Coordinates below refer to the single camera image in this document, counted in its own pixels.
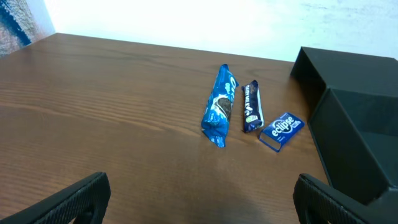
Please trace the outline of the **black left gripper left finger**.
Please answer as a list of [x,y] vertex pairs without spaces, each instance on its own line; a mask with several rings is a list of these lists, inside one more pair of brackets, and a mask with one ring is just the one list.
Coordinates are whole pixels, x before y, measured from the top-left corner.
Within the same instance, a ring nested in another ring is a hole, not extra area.
[[102,223],[110,196],[106,173],[95,172],[1,223]]

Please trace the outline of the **blue Oreo cookie pack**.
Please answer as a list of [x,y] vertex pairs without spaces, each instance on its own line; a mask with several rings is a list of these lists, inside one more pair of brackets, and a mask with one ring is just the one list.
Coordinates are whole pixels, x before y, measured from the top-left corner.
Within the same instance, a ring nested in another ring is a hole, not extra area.
[[223,64],[216,76],[213,89],[201,121],[203,134],[216,146],[225,147],[236,88],[239,83]]

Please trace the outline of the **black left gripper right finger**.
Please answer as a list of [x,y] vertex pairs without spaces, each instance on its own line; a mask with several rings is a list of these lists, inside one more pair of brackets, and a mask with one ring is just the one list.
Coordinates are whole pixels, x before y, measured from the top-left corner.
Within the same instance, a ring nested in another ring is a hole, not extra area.
[[397,192],[365,206],[309,174],[300,174],[293,200],[300,223],[397,223]]

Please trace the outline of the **dark purple chocolate bar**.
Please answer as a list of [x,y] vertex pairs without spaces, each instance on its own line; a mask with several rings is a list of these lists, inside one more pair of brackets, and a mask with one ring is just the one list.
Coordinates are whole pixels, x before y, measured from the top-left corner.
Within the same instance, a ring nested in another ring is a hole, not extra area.
[[248,133],[259,129],[264,125],[261,93],[259,91],[259,84],[256,80],[244,85],[242,87],[242,91],[244,93],[243,131]]

